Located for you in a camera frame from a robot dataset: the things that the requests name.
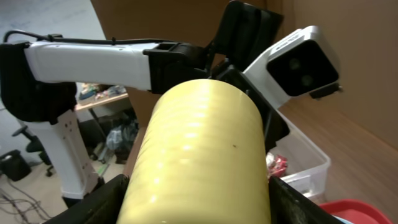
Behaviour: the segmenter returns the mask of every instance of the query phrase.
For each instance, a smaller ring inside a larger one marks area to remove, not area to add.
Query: camera
[[[316,26],[291,33],[276,43],[266,69],[289,96],[300,96],[338,81],[334,52]]]

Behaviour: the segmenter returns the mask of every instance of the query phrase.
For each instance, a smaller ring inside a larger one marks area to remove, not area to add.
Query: floor
[[[362,200],[398,223],[398,149],[310,98],[280,111],[330,157],[326,201]]]
[[[118,174],[122,174],[123,172],[124,165],[115,164],[115,160],[116,157],[113,157],[109,163],[109,167],[106,169],[103,175],[105,182],[111,180]],[[98,161],[94,161],[92,165],[97,172],[104,169],[104,165]],[[32,172],[27,177],[20,181],[13,182],[13,184],[21,190],[27,192],[29,195],[33,196],[33,198],[36,200],[40,200],[40,205],[42,208],[53,217],[66,210],[67,207],[61,198],[61,185],[57,173],[55,172],[51,177],[46,177],[46,168],[47,166],[44,164],[35,166],[32,168]],[[11,188],[4,177],[5,176],[2,176],[0,178],[1,189],[11,195],[14,199],[27,199],[25,195]],[[21,210],[27,209],[29,207],[24,203],[20,203],[19,205],[21,206]],[[0,205],[0,207],[9,212],[14,212],[10,205]],[[27,212],[27,218],[31,223],[43,222],[43,219],[40,219],[40,217],[34,211]],[[6,214],[3,211],[0,211],[0,220],[1,223],[8,224],[16,224],[21,222],[20,217],[17,217],[16,220],[14,215]]]

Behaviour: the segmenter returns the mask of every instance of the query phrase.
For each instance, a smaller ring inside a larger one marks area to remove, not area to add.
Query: clear plastic bin
[[[286,176],[282,178],[306,197],[313,197],[325,191],[330,158],[284,115],[290,134],[277,142],[271,149],[274,155],[287,158]]]

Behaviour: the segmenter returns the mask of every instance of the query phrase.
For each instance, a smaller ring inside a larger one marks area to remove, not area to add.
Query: yellow can
[[[236,87],[181,83],[157,102],[118,224],[271,223],[261,115]]]

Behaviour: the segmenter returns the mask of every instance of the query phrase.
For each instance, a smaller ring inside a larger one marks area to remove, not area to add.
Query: black bucket
[[[30,174],[31,169],[17,149],[0,156],[0,169],[12,181],[18,181]]]

